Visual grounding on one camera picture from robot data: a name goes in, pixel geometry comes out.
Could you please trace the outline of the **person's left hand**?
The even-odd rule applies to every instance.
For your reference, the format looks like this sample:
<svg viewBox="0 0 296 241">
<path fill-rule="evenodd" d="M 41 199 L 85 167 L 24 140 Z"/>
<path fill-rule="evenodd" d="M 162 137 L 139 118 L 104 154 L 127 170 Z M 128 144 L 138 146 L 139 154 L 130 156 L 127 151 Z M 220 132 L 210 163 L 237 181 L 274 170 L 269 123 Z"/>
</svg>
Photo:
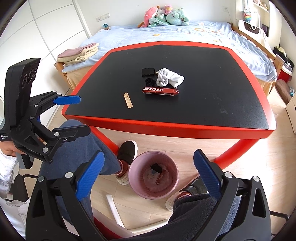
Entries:
<svg viewBox="0 0 296 241">
<path fill-rule="evenodd" d="M 0 149 L 6 156 L 16 157 L 16 154 L 25 155 L 25 153 L 19 150 L 12 141 L 0 142 Z"/>
</svg>

